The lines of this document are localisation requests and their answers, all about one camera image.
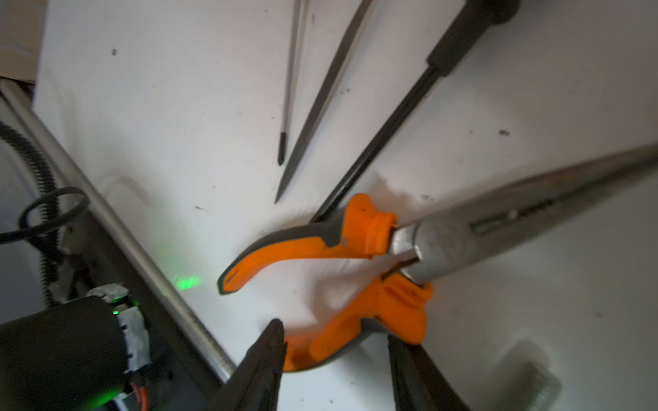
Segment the black corrugated tube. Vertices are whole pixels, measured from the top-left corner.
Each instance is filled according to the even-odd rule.
[[[34,179],[39,187],[40,195],[46,195],[54,191],[55,178],[41,153],[26,138],[22,137],[16,130],[0,121],[0,139],[9,144],[30,167]],[[41,207],[41,221],[46,222],[59,216],[59,198],[53,197]],[[39,239],[51,249],[59,246],[59,230],[53,230],[38,236]],[[53,306],[53,298],[47,286],[57,279],[57,264],[42,254],[41,256],[41,282],[43,286],[43,298],[47,306]]]

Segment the black cylinder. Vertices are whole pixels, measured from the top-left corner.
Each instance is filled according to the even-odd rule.
[[[86,297],[0,326],[0,410],[94,410],[128,383],[114,308]]]

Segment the white surface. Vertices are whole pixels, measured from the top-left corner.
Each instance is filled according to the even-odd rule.
[[[52,0],[35,109],[232,358],[275,316],[324,323],[386,261],[283,262],[215,281],[305,223],[425,68],[461,0],[380,0],[282,201],[274,194],[292,1]],[[358,0],[307,3],[291,144]],[[401,222],[536,172],[658,139],[658,3],[525,0],[435,87],[361,178]],[[116,49],[116,56],[111,50]],[[508,130],[510,135],[500,135]],[[658,179],[435,284],[424,342],[475,410],[516,357],[556,410],[658,408]],[[386,338],[285,375],[282,410],[393,410]]]

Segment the screwdriver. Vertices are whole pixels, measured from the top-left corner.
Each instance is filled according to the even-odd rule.
[[[520,0],[467,0],[427,57],[428,68],[329,194],[311,222],[325,221],[329,217],[434,83],[452,72],[489,26],[505,23],[514,17],[519,9],[519,3]]]
[[[292,12],[292,29],[290,30],[290,44],[288,45],[288,69],[286,70],[286,90],[284,94],[284,113],[281,120],[281,133],[279,134],[279,153],[276,162],[283,164],[286,159],[286,140],[290,130],[290,101],[292,99],[292,76],[295,72],[295,51],[297,49],[297,32],[299,31],[299,11],[301,0],[295,0]]]

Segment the black cable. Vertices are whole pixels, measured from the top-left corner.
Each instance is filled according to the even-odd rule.
[[[55,178],[53,173],[48,167],[41,153],[16,130],[0,121],[0,139],[9,144],[21,156],[23,161],[30,167],[39,187],[41,195],[48,194],[56,189]],[[51,202],[44,204],[41,208],[41,220],[48,221],[59,215],[59,202],[57,198]],[[41,242],[45,243],[48,247],[56,249],[59,246],[59,231],[53,230],[43,237],[40,237]],[[47,306],[54,304],[53,298],[48,290],[48,285],[55,281],[57,278],[57,265],[46,256],[41,256],[41,286],[43,291],[43,298]]]
[[[27,225],[28,214],[38,206],[52,201],[61,195],[80,194],[80,202],[70,211],[65,212],[52,220],[42,222],[38,226],[30,227]],[[39,197],[32,204],[28,205],[20,215],[19,226],[25,227],[8,233],[0,233],[0,244],[14,243],[15,241],[27,240],[31,237],[39,236],[57,230],[79,217],[87,210],[89,206],[89,197],[77,187],[62,187],[51,191],[50,193]]]
[[[42,194],[20,215],[19,230],[0,233],[0,244],[27,240],[41,251],[43,296],[46,305],[52,306],[54,302],[48,285],[57,279],[57,268],[64,260],[64,254],[59,250],[58,229],[81,215],[89,206],[89,198],[81,189],[75,187],[57,189],[53,173],[41,153],[27,139],[2,121],[0,121],[0,139],[8,143],[30,167],[37,181],[39,192]],[[59,197],[66,194],[78,194],[82,196],[82,199],[72,210],[60,215]],[[41,224],[30,227],[28,214],[38,206],[42,206]]]

